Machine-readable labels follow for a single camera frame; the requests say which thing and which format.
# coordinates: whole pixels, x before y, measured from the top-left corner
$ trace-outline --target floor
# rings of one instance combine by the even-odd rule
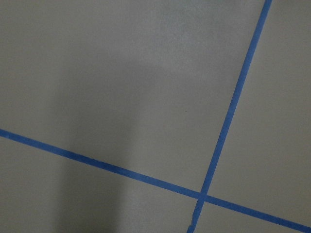
[[[311,233],[311,1],[0,18],[0,232]]]

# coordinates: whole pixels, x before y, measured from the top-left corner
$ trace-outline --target blue stripe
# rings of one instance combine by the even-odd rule
[[[256,50],[257,43],[259,41],[260,34],[262,32],[262,29],[263,29],[263,25],[265,23],[265,20],[267,18],[268,12],[269,12],[269,8],[271,6],[271,2],[272,2],[272,0],[266,0],[264,5],[263,5],[261,14],[259,16],[259,20],[258,20],[257,25],[256,25],[255,32],[253,34],[253,38],[252,38],[250,46],[248,48],[248,51],[247,51],[247,54],[246,54],[246,57],[245,57],[245,60],[244,60],[244,63],[243,63],[243,66],[242,66],[242,69],[240,72],[240,76],[239,76],[237,85],[235,87],[235,90],[234,90],[234,93],[233,93],[233,96],[231,99],[231,103],[230,103],[228,112],[227,112],[226,117],[225,117],[223,127],[221,129],[221,132],[220,132],[220,135],[219,135],[219,138],[218,138],[218,141],[217,141],[211,162],[210,162],[208,170],[207,170],[207,174],[206,174],[204,182],[203,182],[203,186],[201,189],[199,199],[198,199],[196,206],[194,208],[191,225],[189,226],[187,233],[193,233],[194,232],[195,227],[197,225],[197,222],[199,220],[199,217],[200,217],[200,214],[201,214],[201,211],[203,208],[203,204],[205,201],[205,196],[208,193],[211,181],[213,179],[215,169],[216,169],[221,151],[223,149],[225,139],[227,137],[227,133],[229,131],[229,127],[230,127],[235,109],[237,107],[237,104],[238,104],[238,101],[239,101],[239,98],[240,98],[240,95],[242,92],[242,88],[243,88],[243,85],[245,82],[246,75],[247,75],[249,67],[251,65],[253,55],[254,55],[255,50]]]
[[[288,228],[291,228],[291,229],[294,229],[300,232],[311,233],[310,227],[307,227],[307,226],[304,226],[304,225],[301,225],[301,224],[298,224],[298,223],[295,223],[289,220],[285,220],[280,217],[275,217],[269,214],[265,214],[260,211],[252,210],[250,208],[237,205],[237,204],[225,201],[225,200],[221,200],[221,199],[214,198],[211,196],[206,196],[205,201],[208,203],[214,204],[214,205],[224,207],[226,209],[230,209],[230,210],[233,210],[233,211],[245,214],[245,215],[253,216],[256,218],[260,218],[262,220],[272,222],[272,223],[275,223],[275,224],[278,224],[284,227],[288,227]]]
[[[199,196],[199,193],[193,190],[183,188],[178,185],[168,183],[162,180],[158,180],[150,176],[145,176],[145,175],[127,170],[119,166],[115,166],[115,165],[108,164],[108,163],[105,163],[105,162],[102,162],[96,159],[92,159],[92,158],[89,158],[89,157],[86,157],[86,156],[83,156],[83,155],[80,155],[80,154],[77,154],[77,153],[74,153],[68,150],[64,150],[64,149],[61,149],[61,148],[58,148],[58,147],[55,147],[55,146],[52,146],[52,145],[49,145],[43,142],[39,142],[39,141],[30,139],[30,138],[15,134],[15,133],[11,133],[11,132],[8,132],[2,129],[0,129],[0,136],[11,139],[16,142],[26,144],[31,147],[35,147],[35,148],[45,150],[53,154],[57,154],[57,155],[75,160],[75,161],[78,161],[84,164],[88,164],[88,165],[95,166],[95,167],[98,167],[98,168],[101,168],[107,171],[111,171],[111,172],[129,177],[129,178],[132,178],[134,180],[142,181],[144,183],[152,184],[157,187],[161,187],[161,188],[164,188],[164,189],[176,192],[176,193],[180,193],[182,195],[185,195],[191,198],[197,199]]]

